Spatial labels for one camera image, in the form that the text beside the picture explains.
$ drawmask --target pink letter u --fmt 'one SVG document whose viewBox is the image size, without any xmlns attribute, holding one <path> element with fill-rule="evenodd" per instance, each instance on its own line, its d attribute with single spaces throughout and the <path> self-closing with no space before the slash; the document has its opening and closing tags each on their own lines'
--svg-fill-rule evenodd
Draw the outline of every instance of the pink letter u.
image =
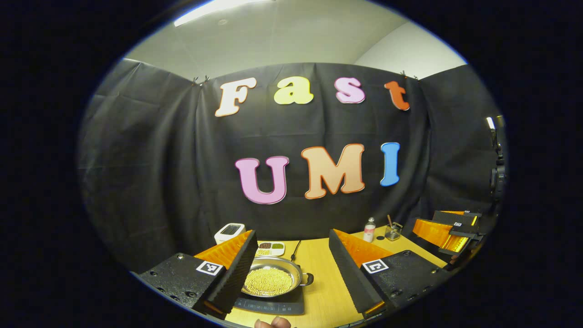
<svg viewBox="0 0 583 328">
<path fill-rule="evenodd" d="M 257 171 L 259 160 L 255 158 L 242 158 L 235 162 L 241 176 L 241 186 L 243 193 L 250 201 L 257 204 L 275 204 L 286 196 L 286 165 L 290 162 L 285 156 L 274 156 L 268 158 L 265 163 L 271 167 L 273 172 L 273 191 L 264 193 L 257 185 Z"/>
</svg>

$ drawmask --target white plate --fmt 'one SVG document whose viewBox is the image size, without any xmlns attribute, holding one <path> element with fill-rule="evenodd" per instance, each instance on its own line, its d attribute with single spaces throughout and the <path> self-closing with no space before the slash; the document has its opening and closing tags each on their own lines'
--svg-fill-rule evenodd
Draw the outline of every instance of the white plate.
<svg viewBox="0 0 583 328">
<path fill-rule="evenodd" d="M 273 248 L 273 245 L 274 245 L 274 244 L 280 244 L 280 245 L 282 245 L 282 246 L 283 246 L 283 248 L 277 248 L 277 249 L 274 249 L 274 248 Z M 280 242 L 272 242 L 272 243 L 271 243 L 271 248 L 270 248 L 270 249 L 271 249 L 271 255 L 272 255 L 272 256 L 281 256 L 281 255 L 283 255 L 283 254 L 285 253 L 285 251 L 286 251 L 286 245 L 285 245 L 284 243 L 280 243 Z"/>
<path fill-rule="evenodd" d="M 279 249 L 257 248 L 257 251 L 255 252 L 256 256 L 281 256 L 286 251 L 286 245 L 282 242 L 261 242 L 259 244 L 261 245 L 263 243 L 270 243 L 271 247 L 273 247 L 274 244 L 280 244 L 283 246 L 283 248 L 279 248 Z"/>
</svg>

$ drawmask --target black curtain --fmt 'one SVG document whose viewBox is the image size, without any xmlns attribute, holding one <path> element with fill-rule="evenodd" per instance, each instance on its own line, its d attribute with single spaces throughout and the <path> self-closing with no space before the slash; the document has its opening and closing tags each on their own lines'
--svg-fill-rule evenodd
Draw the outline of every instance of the black curtain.
<svg viewBox="0 0 583 328">
<path fill-rule="evenodd" d="M 279 105 L 277 83 L 310 81 L 308 104 Z M 226 82 L 254 77 L 238 113 L 216 117 Z M 334 81 L 355 77 L 366 94 L 343 104 Z M 384 84 L 406 89 L 398 110 Z M 418 81 L 374 68 L 285 64 L 248 69 L 202 85 L 148 64 L 122 60 L 90 101 L 79 143 L 79 178 L 90 218 L 116 258 L 142 272 L 176 252 L 214 245 L 225 224 L 240 222 L 260 239 L 325 238 L 331 228 L 361 231 L 386 215 L 412 228 L 434 210 L 485 209 L 496 154 L 485 121 L 497 111 L 473 71 L 459 67 Z M 400 181 L 382 187 L 380 146 L 398 142 Z M 364 145 L 364 190 L 308 200 L 303 149 L 323 146 L 334 161 L 347 144 Z M 257 158 L 258 185 L 273 189 L 265 160 L 287 156 L 287 195 L 259 205 L 241 189 L 235 161 Z"/>
</svg>

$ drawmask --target soybean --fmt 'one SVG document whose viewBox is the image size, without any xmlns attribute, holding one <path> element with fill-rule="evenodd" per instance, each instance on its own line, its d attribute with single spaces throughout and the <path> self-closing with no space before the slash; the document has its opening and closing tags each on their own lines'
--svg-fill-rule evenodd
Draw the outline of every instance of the soybean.
<svg viewBox="0 0 583 328">
<path fill-rule="evenodd" d="M 292 287 L 292 277 L 277 268 L 261 268 L 251 271 L 245 280 L 247 290 L 255 295 L 274 296 Z"/>
</svg>

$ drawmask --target stainless steel pan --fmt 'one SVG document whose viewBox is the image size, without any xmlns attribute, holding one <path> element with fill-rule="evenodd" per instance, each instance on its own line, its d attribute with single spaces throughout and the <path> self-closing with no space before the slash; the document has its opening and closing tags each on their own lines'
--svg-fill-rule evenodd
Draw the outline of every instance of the stainless steel pan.
<svg viewBox="0 0 583 328">
<path fill-rule="evenodd" d="M 261 295 L 261 294 L 258 295 L 258 294 L 255 294 L 255 293 L 247 290 L 247 286 L 243 285 L 243 288 L 241 290 L 243 293 L 245 293 L 247 295 L 251 295 L 251 296 L 256 296 L 256 297 L 266 297 L 266 298 L 267 297 L 276 297 L 279 295 L 289 293 L 290 291 L 296 289 L 296 287 L 298 287 L 298 286 L 307 286 L 307 285 L 312 284 L 312 282 L 314 282 L 314 275 L 312 275 L 311 273 L 302 273 L 300 267 L 297 266 L 292 261 L 281 259 L 281 258 L 275 257 L 275 256 L 256 257 L 255 260 L 253 260 L 253 263 L 251 263 L 251 268 L 250 268 L 249 272 L 251 272 L 253 270 L 259 270 L 259 269 L 262 269 L 264 267 L 278 268 L 278 269 L 288 273 L 291 276 L 290 289 L 288 289 L 285 292 L 282 292 L 281 294 L 277 294 L 277 295 Z M 308 282 L 305 284 L 301 283 L 302 275 L 308 276 Z"/>
</svg>

